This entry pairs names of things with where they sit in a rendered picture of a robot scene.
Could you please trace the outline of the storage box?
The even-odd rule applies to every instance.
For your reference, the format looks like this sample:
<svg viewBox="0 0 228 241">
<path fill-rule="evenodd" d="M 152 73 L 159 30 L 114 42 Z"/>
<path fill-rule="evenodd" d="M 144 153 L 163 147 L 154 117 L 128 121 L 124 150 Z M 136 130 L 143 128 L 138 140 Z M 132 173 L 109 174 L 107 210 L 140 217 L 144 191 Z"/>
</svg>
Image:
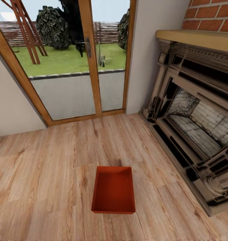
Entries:
<svg viewBox="0 0 228 241">
<path fill-rule="evenodd" d="M 91 211 L 98 214 L 136 212 L 131 167 L 97 167 Z"/>
</svg>

